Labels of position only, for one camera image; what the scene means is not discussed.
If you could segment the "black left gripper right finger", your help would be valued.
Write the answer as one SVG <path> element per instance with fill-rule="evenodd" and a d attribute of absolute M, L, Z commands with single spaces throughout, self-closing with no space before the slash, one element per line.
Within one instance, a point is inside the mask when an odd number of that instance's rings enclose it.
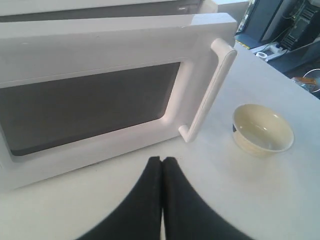
<path fill-rule="evenodd" d="M 174 157 L 162 162 L 162 192 L 167 240 L 250 239 L 205 203 Z"/>

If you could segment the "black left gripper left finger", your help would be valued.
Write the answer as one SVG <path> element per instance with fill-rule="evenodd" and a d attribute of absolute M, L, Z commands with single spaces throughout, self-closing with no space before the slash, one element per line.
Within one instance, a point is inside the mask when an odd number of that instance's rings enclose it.
<path fill-rule="evenodd" d="M 150 157 L 124 200 L 80 240 L 159 240 L 162 222 L 162 161 Z"/>

